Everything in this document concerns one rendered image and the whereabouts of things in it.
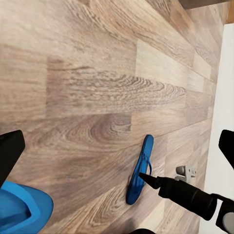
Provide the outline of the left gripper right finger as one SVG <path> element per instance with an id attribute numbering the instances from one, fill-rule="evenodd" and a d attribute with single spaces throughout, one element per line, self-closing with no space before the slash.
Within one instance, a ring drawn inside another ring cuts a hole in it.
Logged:
<path id="1" fill-rule="evenodd" d="M 234 169 L 234 132 L 223 130 L 218 146 Z"/>

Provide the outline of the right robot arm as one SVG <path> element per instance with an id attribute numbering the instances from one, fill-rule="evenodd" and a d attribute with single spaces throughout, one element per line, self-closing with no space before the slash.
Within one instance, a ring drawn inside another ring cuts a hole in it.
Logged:
<path id="1" fill-rule="evenodd" d="M 212 219 L 217 200 L 222 200 L 216 225 L 227 234 L 234 234 L 234 199 L 218 194 L 208 194 L 190 185 L 191 178 L 197 176 L 196 169 L 193 167 L 187 165 L 176 167 L 176 173 L 185 177 L 156 178 L 144 173 L 139 173 L 139 176 L 154 189 L 160 188 L 159 196 L 170 199 L 206 221 Z"/>

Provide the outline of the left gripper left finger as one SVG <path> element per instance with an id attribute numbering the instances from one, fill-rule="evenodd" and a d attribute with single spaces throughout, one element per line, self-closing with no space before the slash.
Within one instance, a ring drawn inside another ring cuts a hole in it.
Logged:
<path id="1" fill-rule="evenodd" d="M 0 188 L 25 149 L 21 130 L 0 135 Z"/>

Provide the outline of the sandal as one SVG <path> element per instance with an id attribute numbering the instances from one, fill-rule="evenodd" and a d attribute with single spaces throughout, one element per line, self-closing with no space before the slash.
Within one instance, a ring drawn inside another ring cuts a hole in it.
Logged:
<path id="1" fill-rule="evenodd" d="M 131 179 L 131 182 L 127 191 L 126 202 L 129 205 L 132 205 L 136 202 L 139 195 L 141 194 L 142 188 L 146 184 L 145 181 L 139 176 L 139 173 L 146 174 L 148 164 L 150 167 L 149 175 L 151 176 L 152 167 L 150 164 L 150 155 L 151 155 L 151 151 L 153 148 L 153 144 L 154 144 L 153 136 L 147 135 L 143 143 L 143 147 L 141 150 L 141 155 L 140 155 L 138 164 L 133 173 L 133 177 Z"/>
<path id="2" fill-rule="evenodd" d="M 53 212 L 45 192 L 5 181 L 0 188 L 0 234 L 37 234 Z"/>

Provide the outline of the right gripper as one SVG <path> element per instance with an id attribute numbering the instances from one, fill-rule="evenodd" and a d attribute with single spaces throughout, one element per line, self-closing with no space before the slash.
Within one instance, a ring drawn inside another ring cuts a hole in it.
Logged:
<path id="1" fill-rule="evenodd" d="M 170 177 L 156 178 L 144 173 L 139 176 L 154 189 L 159 189 L 158 195 L 170 199 L 183 208 L 191 211 L 191 203 L 199 188 L 181 180 Z"/>

